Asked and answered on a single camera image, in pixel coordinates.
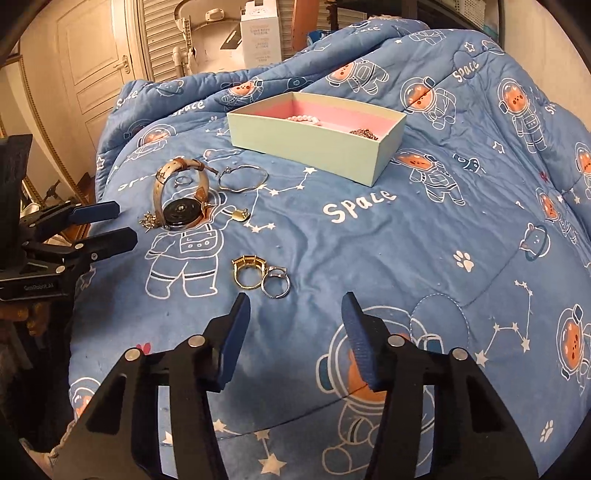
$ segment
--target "watch face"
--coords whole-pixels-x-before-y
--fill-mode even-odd
[[[188,225],[202,215],[201,203],[192,198],[178,199],[170,202],[163,214],[168,226]]]

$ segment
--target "blue comforter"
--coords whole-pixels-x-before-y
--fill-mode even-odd
[[[232,147],[228,111],[291,90],[408,114],[373,188]],[[364,386],[347,342],[347,291],[421,348],[466,348],[544,472],[589,409],[590,145],[582,123],[490,38],[413,20],[355,24],[271,67],[128,83],[96,175],[98,198],[116,200],[121,215],[93,233],[129,225],[139,241],[80,280],[72,405],[83,411],[127,348],[171,349],[227,313],[239,293],[231,260],[258,255],[287,267],[293,286],[282,300],[249,293],[234,378],[210,396],[231,479],[362,478],[384,395]],[[226,195],[212,177],[213,222],[146,233],[138,220],[153,210],[154,174],[180,155],[218,170],[260,166],[269,178]],[[194,178],[169,181],[164,203],[192,195]],[[243,208],[249,221],[230,219]],[[432,428],[426,388],[418,473]],[[174,473],[164,389],[159,435],[163,470]]]

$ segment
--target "product box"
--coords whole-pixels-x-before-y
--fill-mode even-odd
[[[247,2],[240,20],[244,65],[247,69],[278,63],[281,35],[275,0]]]
[[[309,115],[320,125],[287,120]],[[402,141],[406,114],[369,103],[289,92],[228,113],[232,145],[329,171],[371,187]],[[350,133],[369,130],[378,140]]]

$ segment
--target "pink box lining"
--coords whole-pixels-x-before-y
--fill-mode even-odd
[[[381,116],[295,99],[287,100],[272,107],[255,110],[251,115],[282,119],[294,115],[310,115],[315,116],[320,121],[321,127],[347,133],[351,130],[367,128],[380,140],[397,123],[396,120]]]

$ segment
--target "basket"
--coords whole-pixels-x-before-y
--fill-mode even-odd
[[[484,13],[486,2],[484,0],[455,0],[456,11],[476,24],[478,28],[484,27]]]

